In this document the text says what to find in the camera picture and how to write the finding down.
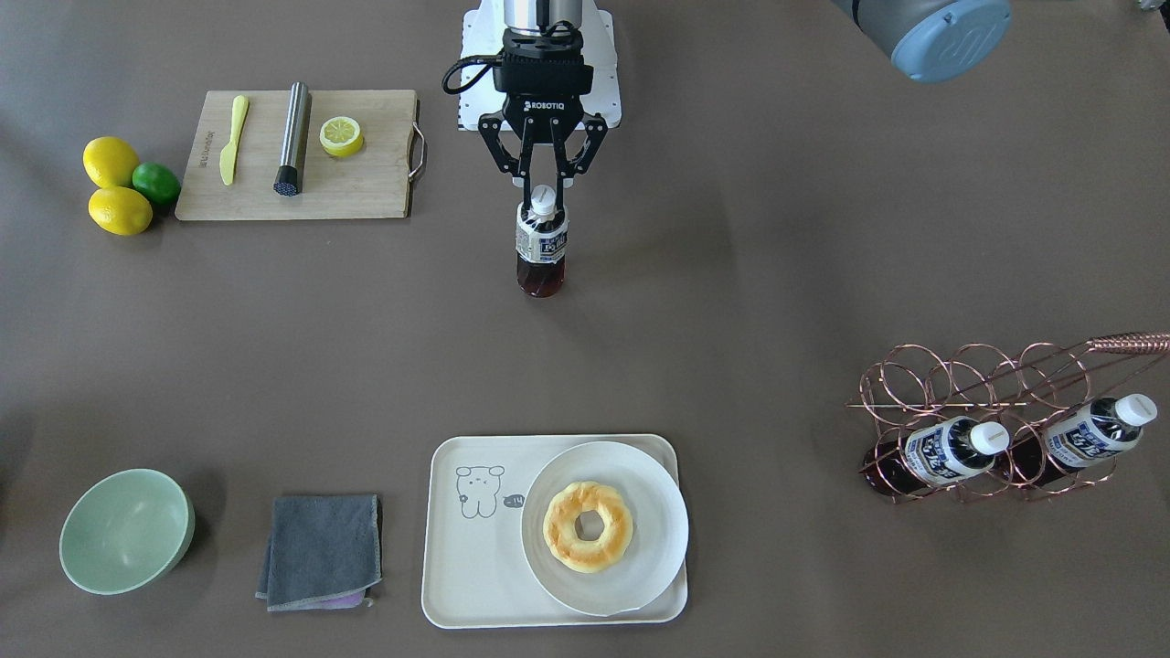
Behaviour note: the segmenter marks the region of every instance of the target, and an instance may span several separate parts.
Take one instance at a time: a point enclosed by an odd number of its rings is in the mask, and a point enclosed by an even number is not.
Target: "tray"
[[[549,460],[597,440],[638,447],[679,481],[674,448],[658,434],[455,437],[435,450],[422,558],[422,612],[432,624],[441,629],[654,624],[682,612],[686,563],[649,605],[612,617],[565,608],[529,569],[521,543],[523,498]],[[461,491],[466,501],[460,500]]]
[[[240,133],[235,181],[223,185],[220,151],[229,138],[232,100],[249,98]],[[418,94],[408,89],[309,90],[309,135],[303,190],[295,197],[273,191],[280,165],[289,92],[208,91],[183,177],[174,217],[183,221],[387,219],[411,208],[411,149],[421,135],[414,121]],[[321,148],[321,124],[338,115],[362,124],[365,146],[347,158]],[[426,158],[426,143],[421,140]]]

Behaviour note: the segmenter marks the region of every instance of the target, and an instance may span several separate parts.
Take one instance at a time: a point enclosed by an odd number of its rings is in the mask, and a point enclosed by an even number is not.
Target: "white bottle cap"
[[[548,185],[537,185],[532,189],[532,212],[541,217],[549,217],[557,210],[557,191]]]
[[[971,447],[983,454],[999,454],[1007,450],[1012,436],[999,423],[979,423],[971,427]]]
[[[1133,393],[1119,399],[1113,405],[1113,410],[1119,420],[1134,427],[1141,427],[1158,417],[1157,405],[1142,393]]]

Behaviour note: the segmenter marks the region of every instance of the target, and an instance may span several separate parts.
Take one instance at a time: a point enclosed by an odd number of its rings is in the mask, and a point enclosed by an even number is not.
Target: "folded cloth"
[[[273,502],[256,585],[269,612],[353,608],[380,581],[378,496],[295,495]]]

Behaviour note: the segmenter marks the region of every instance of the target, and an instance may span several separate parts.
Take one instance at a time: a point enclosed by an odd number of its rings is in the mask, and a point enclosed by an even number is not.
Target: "bagel hole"
[[[597,512],[583,512],[577,518],[577,537],[581,541],[597,541],[597,537],[601,536],[601,530],[604,529],[605,521],[601,520],[601,515]]]

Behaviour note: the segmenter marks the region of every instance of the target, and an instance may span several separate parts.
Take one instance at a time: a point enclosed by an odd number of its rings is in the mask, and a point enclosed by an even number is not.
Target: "blue lid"
[[[890,60],[915,82],[945,82],[994,50],[1011,21],[1007,0],[957,0],[906,33]]]

